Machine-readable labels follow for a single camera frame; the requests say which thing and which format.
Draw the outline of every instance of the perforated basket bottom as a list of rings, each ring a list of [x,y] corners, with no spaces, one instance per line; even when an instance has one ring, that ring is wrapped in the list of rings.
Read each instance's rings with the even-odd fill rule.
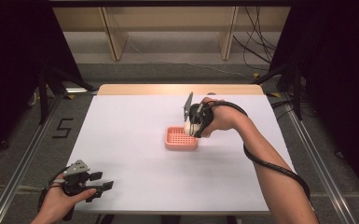
[[[165,147],[175,150],[193,150],[198,146],[198,139],[185,134],[183,127],[169,127],[165,133]]]

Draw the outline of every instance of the pink basket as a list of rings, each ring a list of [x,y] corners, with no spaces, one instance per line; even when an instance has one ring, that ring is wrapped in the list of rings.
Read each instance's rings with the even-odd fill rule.
[[[165,133],[165,147],[174,150],[194,150],[198,138],[185,134],[183,127],[169,127]]]

